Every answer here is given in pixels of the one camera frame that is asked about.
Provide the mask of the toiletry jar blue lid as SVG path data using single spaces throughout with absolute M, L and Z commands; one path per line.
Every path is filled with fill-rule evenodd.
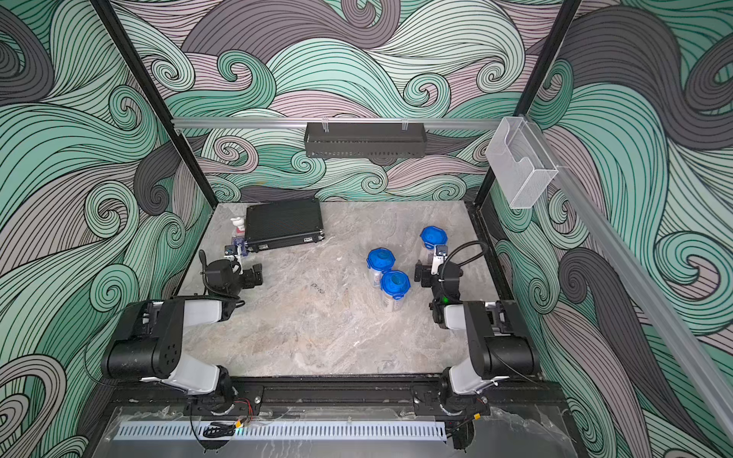
M 410 291 L 410 278 L 399 270 L 387 271 L 381 278 L 380 289 L 387 311 L 397 311 L 402 307 L 404 297 Z

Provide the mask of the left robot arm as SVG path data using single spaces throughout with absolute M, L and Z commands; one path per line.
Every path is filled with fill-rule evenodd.
M 236 396 L 226 368 L 184 352 L 183 331 L 228 321 L 244 306 L 242 290 L 263 285 L 263 266 L 255 263 L 245 269 L 234 260 L 208 263 L 202 258 L 202 267 L 202 295 L 131 303 L 122 311 L 100 363 L 104 377 L 158 382 L 189 396 Z

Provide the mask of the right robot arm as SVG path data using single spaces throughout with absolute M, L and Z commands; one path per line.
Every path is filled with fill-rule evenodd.
M 429 288 L 433 322 L 466 333 L 469 356 L 441 375 L 441 396 L 479 395 L 492 385 L 512 379 L 534 381 L 539 356 L 513 301 L 463 301 L 462 268 L 455 263 L 431 267 L 416 263 L 414 280 Z

